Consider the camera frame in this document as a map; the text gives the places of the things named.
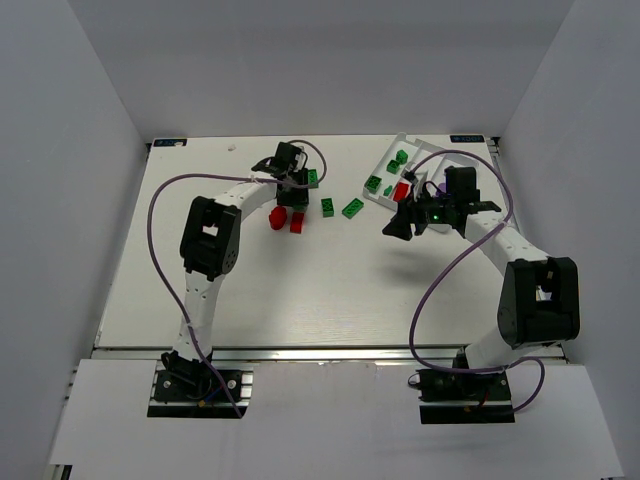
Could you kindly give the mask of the green long lego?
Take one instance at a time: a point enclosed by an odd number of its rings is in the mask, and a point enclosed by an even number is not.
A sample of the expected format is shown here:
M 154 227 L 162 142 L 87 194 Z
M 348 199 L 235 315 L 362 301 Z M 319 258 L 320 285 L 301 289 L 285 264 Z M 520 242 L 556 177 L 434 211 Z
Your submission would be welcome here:
M 319 176 L 318 176 L 318 172 L 316 169 L 309 169 L 308 170 L 308 185 L 310 188 L 317 188 L 318 187 L 318 180 L 319 180 Z
M 341 210 L 341 214 L 348 219 L 352 219 L 363 207 L 364 202 L 359 198 L 354 198 Z

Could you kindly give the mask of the green long lego top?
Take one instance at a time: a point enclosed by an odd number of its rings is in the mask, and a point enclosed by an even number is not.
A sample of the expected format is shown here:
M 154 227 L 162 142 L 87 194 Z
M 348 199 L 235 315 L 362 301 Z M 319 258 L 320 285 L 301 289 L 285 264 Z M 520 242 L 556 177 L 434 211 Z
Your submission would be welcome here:
M 318 172 L 316 169 L 309 169 L 308 170 L 308 185 L 310 188 L 317 188 L 318 187 L 318 180 L 319 180 L 319 176 L 318 176 Z

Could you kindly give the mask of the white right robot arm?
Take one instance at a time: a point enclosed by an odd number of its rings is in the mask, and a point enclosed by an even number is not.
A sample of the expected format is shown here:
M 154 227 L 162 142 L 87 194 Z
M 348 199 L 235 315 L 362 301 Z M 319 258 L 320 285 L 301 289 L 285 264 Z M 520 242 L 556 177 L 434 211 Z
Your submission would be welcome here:
M 498 373 L 524 362 L 529 352 L 575 339 L 580 331 L 576 263 L 568 257 L 552 257 L 532 245 L 511 226 L 511 210 L 481 199 L 474 168 L 447 168 L 445 184 L 445 191 L 438 195 L 426 188 L 409 193 L 382 232 L 409 241 L 432 224 L 448 225 L 469 242 L 427 288 L 421 306 L 476 250 L 502 275 L 495 327 L 462 348 L 448 372 Z

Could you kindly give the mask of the red round lego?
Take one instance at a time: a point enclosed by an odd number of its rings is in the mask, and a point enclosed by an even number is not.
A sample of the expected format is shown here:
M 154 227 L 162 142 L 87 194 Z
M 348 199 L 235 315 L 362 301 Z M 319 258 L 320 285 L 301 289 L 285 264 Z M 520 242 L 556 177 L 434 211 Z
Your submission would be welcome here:
M 283 206 L 276 206 L 269 214 L 269 225 L 273 230 L 281 230 L 288 219 L 287 209 Z

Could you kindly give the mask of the white divided tray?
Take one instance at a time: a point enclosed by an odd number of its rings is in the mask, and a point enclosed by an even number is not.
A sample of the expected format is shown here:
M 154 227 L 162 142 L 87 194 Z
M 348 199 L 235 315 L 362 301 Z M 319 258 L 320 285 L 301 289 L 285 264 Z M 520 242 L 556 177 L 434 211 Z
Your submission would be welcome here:
M 411 182 L 404 176 L 424 158 L 442 150 L 460 148 L 462 144 L 484 144 L 481 134 L 409 135 L 398 133 L 364 182 L 365 199 L 396 211 L 400 194 L 408 193 Z M 444 170 L 448 166 L 474 166 L 473 158 L 457 154 L 441 154 L 422 164 L 414 173 L 421 186 L 425 181 L 438 185 L 444 182 Z

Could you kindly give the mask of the blue table label left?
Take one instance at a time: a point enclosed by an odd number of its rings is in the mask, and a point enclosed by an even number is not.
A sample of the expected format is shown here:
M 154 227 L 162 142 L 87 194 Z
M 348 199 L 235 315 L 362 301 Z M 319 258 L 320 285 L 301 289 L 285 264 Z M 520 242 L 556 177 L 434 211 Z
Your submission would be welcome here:
M 152 143 L 153 148 L 174 148 L 187 145 L 186 138 L 159 138 Z

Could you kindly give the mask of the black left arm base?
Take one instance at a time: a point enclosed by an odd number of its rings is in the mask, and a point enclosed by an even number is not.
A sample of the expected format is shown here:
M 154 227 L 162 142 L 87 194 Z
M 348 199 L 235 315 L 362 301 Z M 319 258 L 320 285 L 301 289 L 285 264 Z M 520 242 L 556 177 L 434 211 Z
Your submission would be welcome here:
M 223 368 L 220 374 L 239 413 L 229 401 L 222 383 L 208 369 L 205 369 L 204 382 L 195 386 L 179 379 L 165 368 L 157 368 L 150 392 L 147 417 L 239 420 L 249 405 L 253 373 Z

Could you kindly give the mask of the green lego centre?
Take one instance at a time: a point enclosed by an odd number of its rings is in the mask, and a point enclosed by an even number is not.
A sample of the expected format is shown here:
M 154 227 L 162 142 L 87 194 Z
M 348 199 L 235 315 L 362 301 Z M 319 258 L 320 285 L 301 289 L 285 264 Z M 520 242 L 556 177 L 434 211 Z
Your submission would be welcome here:
M 324 218 L 333 217 L 335 214 L 333 200 L 331 198 L 321 199 L 321 211 Z

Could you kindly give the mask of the blue table label right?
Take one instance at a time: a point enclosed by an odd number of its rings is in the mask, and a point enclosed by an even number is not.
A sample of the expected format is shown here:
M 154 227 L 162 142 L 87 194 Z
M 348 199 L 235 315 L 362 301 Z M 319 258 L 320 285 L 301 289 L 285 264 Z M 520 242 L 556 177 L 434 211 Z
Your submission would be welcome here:
M 484 143 L 483 135 L 477 134 L 452 134 L 449 136 L 452 143 Z

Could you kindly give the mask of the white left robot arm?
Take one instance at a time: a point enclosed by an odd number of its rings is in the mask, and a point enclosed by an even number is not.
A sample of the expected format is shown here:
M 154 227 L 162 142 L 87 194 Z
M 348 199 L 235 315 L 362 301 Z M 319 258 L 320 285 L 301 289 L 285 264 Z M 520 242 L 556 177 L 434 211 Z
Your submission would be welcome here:
M 251 168 L 250 177 L 231 177 L 235 183 L 212 198 L 197 196 L 190 205 L 179 254 L 185 271 L 185 294 L 180 298 L 166 275 L 160 279 L 182 314 L 172 350 L 161 357 L 165 370 L 192 388 L 215 378 L 212 372 L 212 325 L 222 282 L 239 257 L 241 225 L 255 210 L 274 201 L 284 210 L 309 203 L 308 154 L 303 140 L 281 142 L 275 154 Z

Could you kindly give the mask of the red rectangular lego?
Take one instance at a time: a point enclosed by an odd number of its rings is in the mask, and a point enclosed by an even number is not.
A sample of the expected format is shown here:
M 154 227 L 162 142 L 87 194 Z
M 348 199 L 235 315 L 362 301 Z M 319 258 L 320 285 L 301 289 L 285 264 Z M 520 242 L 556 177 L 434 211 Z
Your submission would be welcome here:
M 304 219 L 304 212 L 294 212 L 290 221 L 290 232 L 294 234 L 301 234 L 303 230 Z

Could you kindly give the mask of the green square lego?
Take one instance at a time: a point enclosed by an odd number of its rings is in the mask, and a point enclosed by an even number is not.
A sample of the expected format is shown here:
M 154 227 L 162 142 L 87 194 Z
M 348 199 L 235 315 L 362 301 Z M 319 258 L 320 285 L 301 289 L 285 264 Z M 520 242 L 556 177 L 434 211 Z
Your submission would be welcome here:
M 387 166 L 386 171 L 392 174 L 397 174 L 400 169 L 401 164 L 396 160 L 391 160 Z
M 375 194 L 375 193 L 379 190 L 380 185 L 381 185 L 381 182 L 382 182 L 382 179 L 381 179 L 380 177 L 378 177 L 378 176 L 376 176 L 376 175 L 371 175 L 371 176 L 367 179 L 367 181 L 366 181 L 366 183 L 365 183 L 364 188 L 365 188 L 369 193 L 371 193 L 371 194 Z

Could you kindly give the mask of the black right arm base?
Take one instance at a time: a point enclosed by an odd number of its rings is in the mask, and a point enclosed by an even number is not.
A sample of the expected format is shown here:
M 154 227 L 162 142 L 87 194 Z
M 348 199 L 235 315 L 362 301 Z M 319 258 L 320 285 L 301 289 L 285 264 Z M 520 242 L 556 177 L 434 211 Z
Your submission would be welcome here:
M 491 373 L 448 373 L 420 369 L 407 380 L 419 393 L 423 425 L 515 422 L 511 390 L 503 369 Z

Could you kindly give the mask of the blue table label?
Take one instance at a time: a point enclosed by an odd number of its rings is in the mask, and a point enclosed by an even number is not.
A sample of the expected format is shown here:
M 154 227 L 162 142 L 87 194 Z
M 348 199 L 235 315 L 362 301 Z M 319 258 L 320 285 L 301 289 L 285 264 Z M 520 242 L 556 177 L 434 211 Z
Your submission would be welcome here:
M 153 148 L 174 148 L 187 145 L 186 138 L 159 138 L 152 143 Z
M 452 134 L 449 136 L 452 143 L 484 143 L 483 135 L 477 134 Z

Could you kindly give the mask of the small red lego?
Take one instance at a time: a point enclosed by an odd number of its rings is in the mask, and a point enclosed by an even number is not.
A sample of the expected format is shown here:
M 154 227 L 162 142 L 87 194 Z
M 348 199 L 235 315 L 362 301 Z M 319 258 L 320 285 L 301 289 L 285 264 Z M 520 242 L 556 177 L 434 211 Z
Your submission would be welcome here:
M 400 202 L 403 200 L 407 196 L 409 189 L 410 185 L 408 183 L 398 182 L 393 191 L 393 201 Z

